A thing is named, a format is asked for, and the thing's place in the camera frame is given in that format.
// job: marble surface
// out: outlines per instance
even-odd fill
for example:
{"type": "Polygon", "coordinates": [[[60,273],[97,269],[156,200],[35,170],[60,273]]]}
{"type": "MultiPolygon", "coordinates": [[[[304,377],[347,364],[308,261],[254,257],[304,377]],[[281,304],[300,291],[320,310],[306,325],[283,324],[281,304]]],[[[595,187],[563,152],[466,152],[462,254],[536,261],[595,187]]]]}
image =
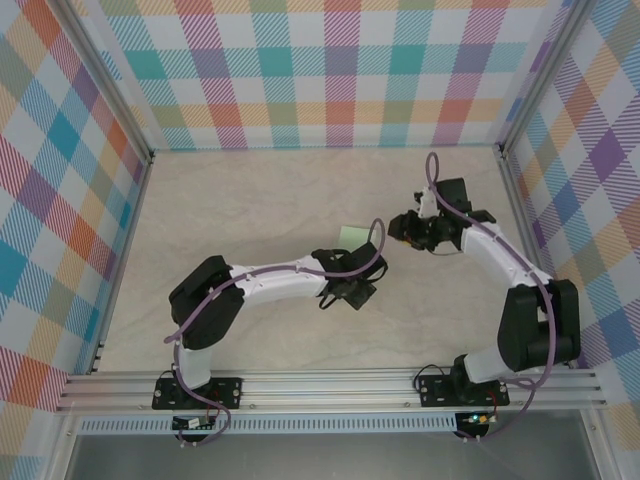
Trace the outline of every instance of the marble surface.
{"type": "MultiPolygon", "coordinates": [[[[388,222],[414,207],[427,149],[161,153],[151,173],[100,370],[171,364],[168,295],[210,255],[261,265],[334,248],[342,225],[388,222]]],[[[441,177],[464,176],[519,245],[488,147],[438,148],[441,177]]],[[[451,251],[449,246],[441,249],[451,251]]],[[[241,312],[217,344],[215,369],[450,365],[495,341],[504,291],[465,255],[432,256],[389,239],[389,271],[358,312],[289,299],[241,312]]]]}

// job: vent grille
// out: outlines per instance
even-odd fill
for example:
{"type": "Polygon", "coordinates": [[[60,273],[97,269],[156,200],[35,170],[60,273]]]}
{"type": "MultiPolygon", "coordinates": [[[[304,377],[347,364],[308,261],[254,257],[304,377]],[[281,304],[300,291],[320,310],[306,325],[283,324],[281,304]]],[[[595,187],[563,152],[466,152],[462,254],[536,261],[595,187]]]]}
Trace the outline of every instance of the vent grille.
{"type": "MultiPolygon", "coordinates": [[[[174,434],[172,416],[87,416],[79,435],[158,435],[174,434]]],[[[456,430],[455,414],[234,414],[225,434],[278,433],[407,433],[451,432],[456,430]]]]}

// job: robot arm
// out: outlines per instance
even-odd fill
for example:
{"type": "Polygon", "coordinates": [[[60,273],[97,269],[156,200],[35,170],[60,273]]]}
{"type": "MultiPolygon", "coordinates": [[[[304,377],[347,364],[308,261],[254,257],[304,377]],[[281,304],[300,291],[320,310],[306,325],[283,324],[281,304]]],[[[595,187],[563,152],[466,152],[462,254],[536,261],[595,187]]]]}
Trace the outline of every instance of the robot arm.
{"type": "MultiPolygon", "coordinates": [[[[472,209],[462,178],[436,182],[435,186],[445,201],[504,240],[489,212],[472,209]]],[[[414,198],[420,205],[417,211],[410,210],[394,218],[389,224],[389,235],[417,250],[430,252],[442,242],[452,242],[459,251],[482,265],[507,294],[496,343],[454,361],[450,379],[461,402],[470,398],[474,390],[485,389],[488,382],[545,364],[549,352],[549,325],[538,318],[538,311],[544,311],[544,304],[531,271],[541,279],[552,297],[557,326],[555,362],[578,357],[578,293],[570,281],[555,281],[531,263],[523,265],[516,261],[495,236],[450,213],[429,189],[416,193],[414,198]]]]}
{"type": "Polygon", "coordinates": [[[186,386],[193,390],[209,383],[213,347],[222,340],[243,309],[294,297],[322,297],[321,309],[328,308],[337,299],[344,299],[354,309],[360,309],[376,291],[373,282],[386,272],[387,264],[382,257],[356,277],[329,278],[320,272],[354,271],[364,267],[375,253],[376,247],[371,242],[353,252],[316,250],[292,262],[270,265],[276,267],[276,271],[259,276],[250,273],[264,267],[228,265],[222,256],[206,259],[169,295],[171,316],[179,326],[212,289],[231,278],[249,275],[209,302],[182,335],[178,355],[186,386]],[[277,271],[277,267],[282,266],[291,269],[277,271]],[[381,274],[371,279],[377,272],[381,274]]]}

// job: green sticky note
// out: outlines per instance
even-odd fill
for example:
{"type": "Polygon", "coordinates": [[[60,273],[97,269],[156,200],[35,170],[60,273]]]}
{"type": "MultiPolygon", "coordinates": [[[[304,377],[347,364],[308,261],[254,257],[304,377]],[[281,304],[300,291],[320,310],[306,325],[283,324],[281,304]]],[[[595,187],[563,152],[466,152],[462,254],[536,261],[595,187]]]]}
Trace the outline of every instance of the green sticky note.
{"type": "MultiPolygon", "coordinates": [[[[373,232],[371,241],[375,243],[376,233],[373,232]]],[[[358,247],[367,243],[367,237],[369,236],[368,228],[347,227],[342,226],[340,228],[340,237],[338,238],[338,248],[349,250],[353,252],[358,247]]]]}

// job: table surface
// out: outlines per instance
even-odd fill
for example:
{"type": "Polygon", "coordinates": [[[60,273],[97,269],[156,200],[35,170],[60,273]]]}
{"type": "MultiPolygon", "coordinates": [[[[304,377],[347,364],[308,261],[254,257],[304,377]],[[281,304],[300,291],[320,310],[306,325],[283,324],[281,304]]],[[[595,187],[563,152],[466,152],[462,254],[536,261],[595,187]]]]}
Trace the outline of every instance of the table surface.
{"type": "MultiPolygon", "coordinates": [[[[231,264],[293,260],[335,248],[342,225],[386,223],[414,208],[422,148],[160,153],[118,295],[101,371],[159,371],[175,330],[168,295],[211,255],[231,264]]],[[[520,245],[489,147],[438,148],[440,178],[463,176],[520,245]]],[[[452,251],[452,246],[441,246],[452,251]]],[[[288,299],[242,311],[212,368],[315,369],[450,365],[495,342],[504,290],[465,255],[433,256],[389,239],[389,271],[360,310],[288,299]]]]}

